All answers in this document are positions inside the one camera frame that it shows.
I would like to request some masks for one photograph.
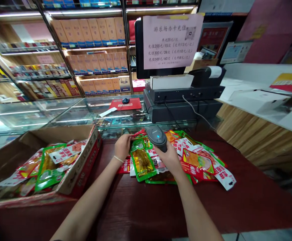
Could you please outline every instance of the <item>bracelet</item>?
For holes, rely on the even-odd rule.
[[[118,161],[121,161],[122,163],[124,163],[124,161],[122,161],[120,158],[118,158],[117,156],[114,156]]]

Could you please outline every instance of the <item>pink wall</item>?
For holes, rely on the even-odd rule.
[[[255,0],[237,41],[249,40],[261,24],[267,29],[244,62],[278,64],[292,43],[292,0]]]

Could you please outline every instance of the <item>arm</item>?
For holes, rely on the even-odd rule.
[[[131,135],[122,135],[115,144],[115,156],[124,160],[130,147]],[[122,162],[112,158],[100,176],[78,200],[55,234],[52,240],[86,240],[87,235],[98,215],[110,185]]]
[[[167,142],[167,152],[164,153],[157,147],[154,147],[154,149],[177,182],[189,240],[223,241],[224,239],[184,173],[175,148]]]

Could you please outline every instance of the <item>glass display case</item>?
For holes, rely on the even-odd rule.
[[[41,128],[82,98],[0,104],[0,135]]]
[[[141,128],[155,125],[150,121],[149,115],[135,116],[134,114],[146,112],[143,95],[127,95],[120,96],[122,98],[136,98],[141,102],[141,110],[125,110],[114,111],[110,114],[100,117],[99,114],[107,111],[111,105],[112,100],[119,99],[118,96],[84,98],[70,107],[67,111],[52,120],[47,126],[72,126],[72,125],[87,125],[96,124],[102,138],[118,138],[122,134],[135,133]],[[213,127],[217,127],[221,119],[216,117],[209,120]],[[195,127],[202,120],[184,120],[184,121],[170,121],[156,123],[164,131],[170,129],[188,129]]]

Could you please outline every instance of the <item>red mouse pad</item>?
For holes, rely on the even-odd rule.
[[[128,104],[123,104],[123,99],[113,100],[109,109],[115,107],[117,110],[141,109],[142,105],[139,98],[130,98]]]

